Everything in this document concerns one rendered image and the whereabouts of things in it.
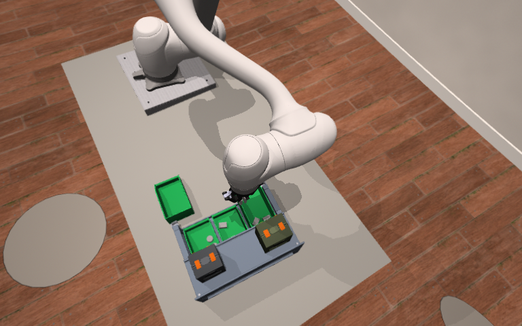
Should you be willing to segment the green open-front bin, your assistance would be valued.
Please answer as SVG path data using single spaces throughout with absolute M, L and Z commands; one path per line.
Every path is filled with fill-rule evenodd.
M 276 215 L 261 186 L 253 195 L 249 196 L 249 200 L 247 200 L 246 203 L 243 201 L 242 205 L 239 204 L 239 207 L 249 228 L 253 226 L 252 223 L 254 222 L 255 217 L 259 218 L 260 220 L 258 223 L 261 223 L 263 222 L 263 217 L 267 215 L 273 217 Z
M 186 242 L 190 249 L 191 254 L 212 245 L 213 243 L 219 243 L 218 238 L 214 232 L 212 224 L 209 219 L 204 219 L 190 227 L 184 229 L 184 235 Z M 207 237 L 213 236 L 212 242 L 207 242 Z
M 154 188 L 164 218 L 169 224 L 194 214 L 179 175 L 155 184 Z
M 222 241 L 248 229 L 236 205 L 214 214 L 212 219 Z M 227 222 L 227 228 L 219 229 L 220 222 Z

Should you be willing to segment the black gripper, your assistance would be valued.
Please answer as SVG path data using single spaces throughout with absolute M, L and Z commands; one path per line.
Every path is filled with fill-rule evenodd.
M 261 184 L 258 186 L 258 188 L 259 188 L 262 184 L 263 184 L 263 183 L 261 183 Z M 258 188 L 257 188 L 257 189 L 258 189 Z M 257 190 L 257 189 L 256 189 L 256 190 Z M 256 190 L 255 190 L 254 192 L 250 193 L 250 194 L 241 195 L 241 194 L 237 194 L 237 193 L 235 193 L 235 192 L 232 191 L 232 189 L 230 188 L 229 191 L 227 191 L 227 192 L 223 192 L 222 195 L 223 195 L 223 197 L 224 197 L 225 200 L 229 200 L 229 201 L 231 201 L 231 202 L 233 202 L 233 203 L 236 203 L 236 202 L 238 201 L 239 204 L 242 205 L 242 204 L 243 204 L 243 201 L 244 201 L 244 203 L 246 203 L 247 200 L 249 200 L 249 196 L 250 196 L 250 195 L 253 195 L 253 194 L 256 192 Z M 235 195 L 236 195 L 236 196 L 235 196 Z

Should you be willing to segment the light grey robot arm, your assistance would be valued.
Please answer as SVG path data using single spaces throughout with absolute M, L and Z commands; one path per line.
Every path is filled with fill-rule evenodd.
M 239 135 L 225 149 L 223 171 L 232 191 L 250 194 L 271 177 L 331 148 L 337 130 L 329 115 L 299 105 L 274 75 L 224 43 L 226 29 L 215 15 L 220 0 L 154 1 L 168 23 L 145 17 L 134 25 L 141 70 L 132 73 L 133 79 L 145 79 L 148 92 L 184 84 L 178 64 L 199 56 L 259 92 L 271 106 L 270 132 Z

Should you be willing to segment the grey metal shelf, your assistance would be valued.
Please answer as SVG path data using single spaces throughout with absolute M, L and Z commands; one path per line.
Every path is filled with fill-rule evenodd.
M 235 205 L 240 211 L 248 229 L 233 237 L 228 238 L 227 240 L 222 241 L 218 233 L 218 230 L 213 222 L 213 219 L 210 215 L 206 218 L 210 219 L 217 239 L 220 242 L 215 246 L 220 254 L 220 257 L 222 258 L 226 271 L 211 278 L 210 280 L 204 283 L 201 283 L 198 280 L 196 280 L 194 272 L 191 268 L 190 261 L 188 259 L 188 256 L 191 255 L 191 253 L 188 248 L 183 229 L 185 229 L 188 226 L 194 225 L 195 223 L 198 223 L 199 221 L 202 221 L 206 218 L 192 223 L 182 229 L 180 228 L 177 221 L 171 223 L 171 228 L 173 228 L 173 231 L 175 233 L 177 242 L 179 244 L 179 248 L 184 258 L 186 269 L 188 271 L 190 280 L 192 282 L 192 286 L 197 296 L 196 298 L 194 298 L 196 301 L 206 302 L 207 300 L 215 297 L 216 295 L 224 292 L 225 290 L 243 282 L 244 280 L 256 275 L 257 273 L 299 252 L 299 250 L 305 243 L 299 242 L 290 223 L 284 215 L 284 212 L 281 212 L 279 205 L 277 204 L 270 189 L 268 188 L 266 181 L 263 182 L 261 187 L 264 193 L 266 194 L 266 197 L 268 198 L 268 201 L 270 202 L 275 214 L 278 215 L 282 213 L 285 220 L 287 221 L 293 233 L 291 240 L 281 245 L 280 247 L 277 247 L 276 249 L 273 249 L 272 251 L 265 253 L 255 234 L 256 226 L 249 228 L 245 220 L 245 217 L 239 207 L 239 204 L 236 203 Z M 229 286 L 224 287 L 224 285 Z

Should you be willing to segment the dark green tool case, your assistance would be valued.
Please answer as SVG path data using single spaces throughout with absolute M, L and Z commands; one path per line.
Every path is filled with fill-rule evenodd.
M 293 236 L 282 213 L 256 225 L 255 234 L 265 253 L 289 242 Z

